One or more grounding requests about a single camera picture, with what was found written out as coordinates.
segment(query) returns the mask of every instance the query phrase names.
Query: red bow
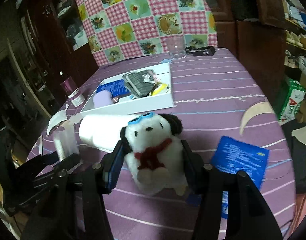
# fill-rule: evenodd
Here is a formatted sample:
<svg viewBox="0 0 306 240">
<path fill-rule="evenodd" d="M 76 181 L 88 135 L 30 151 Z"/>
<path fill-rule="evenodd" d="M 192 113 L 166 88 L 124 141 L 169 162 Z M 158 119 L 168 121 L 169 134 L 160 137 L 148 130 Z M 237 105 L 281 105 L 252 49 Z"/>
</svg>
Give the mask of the red bow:
<svg viewBox="0 0 306 240">
<path fill-rule="evenodd" d="M 160 163 L 157 154 L 163 151 L 168 145 L 172 142 L 171 138 L 165 139 L 160 145 L 155 147 L 148 147 L 145 149 L 143 153 L 134 153 L 134 157 L 140 160 L 141 165 L 137 168 L 138 170 L 142 170 L 145 168 L 149 168 L 151 170 L 155 170 L 159 167 L 165 167 L 163 163 Z"/>
</svg>

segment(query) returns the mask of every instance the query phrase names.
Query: purple bottle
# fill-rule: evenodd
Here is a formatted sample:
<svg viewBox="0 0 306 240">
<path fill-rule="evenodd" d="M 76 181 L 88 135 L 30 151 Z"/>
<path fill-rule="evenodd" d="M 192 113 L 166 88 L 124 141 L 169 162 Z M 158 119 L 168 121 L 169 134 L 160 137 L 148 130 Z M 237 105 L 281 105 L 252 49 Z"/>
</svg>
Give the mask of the purple bottle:
<svg viewBox="0 0 306 240">
<path fill-rule="evenodd" d="M 63 72 L 60 72 L 60 75 L 63 79 L 65 79 Z M 71 76 L 69 76 L 67 79 L 65 79 L 62 83 L 61 86 L 63 87 L 66 95 L 68 98 L 71 100 L 72 104 L 76 106 L 80 106 L 84 101 L 85 98 L 78 89 L 77 85 L 75 84 L 74 80 L 72 79 Z"/>
</svg>

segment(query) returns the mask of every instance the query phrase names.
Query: striped tablecloth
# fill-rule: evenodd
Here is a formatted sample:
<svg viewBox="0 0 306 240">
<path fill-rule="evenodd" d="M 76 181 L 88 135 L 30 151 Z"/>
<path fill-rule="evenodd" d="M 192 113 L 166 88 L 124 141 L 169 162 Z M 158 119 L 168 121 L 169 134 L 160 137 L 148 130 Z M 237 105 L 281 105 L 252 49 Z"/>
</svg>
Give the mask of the striped tablecloth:
<svg viewBox="0 0 306 240">
<path fill-rule="evenodd" d="M 103 79 L 158 64 L 164 58 L 167 58 L 167 54 L 125 60 L 99 69 L 81 86 L 81 91 L 90 97 Z M 270 149 L 261 193 L 285 235 L 294 217 L 295 181 L 283 132 L 274 114 L 261 114 L 250 120 L 243 136 L 239 135 L 240 120 L 245 109 L 266 100 L 261 89 L 227 49 L 217 49 L 213 57 L 187 56 L 173 61 L 170 66 L 175 107 L 156 112 L 177 115 L 183 122 L 181 137 L 206 162 L 213 156 L 223 135 Z M 69 104 L 68 116 L 82 109 L 82 106 L 76 108 Z M 75 134 L 82 158 L 86 163 L 101 160 L 105 153 L 84 145 L 78 136 L 78 129 L 79 124 L 75 127 Z M 44 154 L 55 151 L 52 139 L 46 137 L 46 129 L 42 136 Z M 36 143 L 28 159 L 39 153 L 38 145 Z M 49 170 L 50 167 L 47 167 L 42 173 Z M 198 212 L 172 189 L 165 189 L 152 197 L 141 194 L 127 168 L 122 169 L 116 189 L 104 196 L 104 202 L 113 235 L 118 240 L 188 240 Z M 78 195 L 78 223 L 83 228 L 81 206 Z M 219 239 L 225 237 L 225 229 L 226 220 L 223 219 Z"/>
</svg>

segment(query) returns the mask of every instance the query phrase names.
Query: white box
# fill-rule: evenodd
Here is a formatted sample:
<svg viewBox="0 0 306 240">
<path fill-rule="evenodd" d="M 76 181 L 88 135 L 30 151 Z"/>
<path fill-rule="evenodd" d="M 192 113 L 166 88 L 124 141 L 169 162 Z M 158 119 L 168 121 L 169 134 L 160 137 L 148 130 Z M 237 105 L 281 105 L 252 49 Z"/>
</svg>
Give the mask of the white box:
<svg viewBox="0 0 306 240">
<path fill-rule="evenodd" d="M 170 90 L 163 94 L 157 94 L 155 96 L 149 96 L 144 98 L 130 99 L 129 96 L 120 98 L 119 102 L 109 106 L 103 106 L 99 108 L 94 108 L 93 97 L 96 90 L 93 92 L 91 97 L 88 99 L 86 104 L 81 110 L 83 116 L 89 114 L 135 114 L 141 112 L 148 112 L 157 109 L 169 108 L 174 106 L 172 98 L 172 86 L 171 86 L 171 73 L 170 64 L 163 63 L 159 65 L 149 66 L 145 68 L 135 69 L 132 71 L 141 71 L 146 69 L 152 69 L 156 76 L 161 80 L 162 83 L 166 83 L 170 86 Z M 104 79 L 100 85 L 110 83 L 116 80 L 123 79 L 122 76 L 128 72 L 125 72 L 114 77 Z"/>
</svg>

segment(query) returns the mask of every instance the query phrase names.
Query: drinking glass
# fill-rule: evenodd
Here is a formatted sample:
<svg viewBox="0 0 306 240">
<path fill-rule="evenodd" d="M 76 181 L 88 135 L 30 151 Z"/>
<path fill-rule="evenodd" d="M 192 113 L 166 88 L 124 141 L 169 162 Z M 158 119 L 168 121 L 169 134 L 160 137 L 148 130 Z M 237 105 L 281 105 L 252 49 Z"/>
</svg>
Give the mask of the drinking glass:
<svg viewBox="0 0 306 240">
<path fill-rule="evenodd" d="M 185 42 L 183 36 L 167 37 L 165 39 L 167 49 L 173 59 L 186 57 Z"/>
</svg>

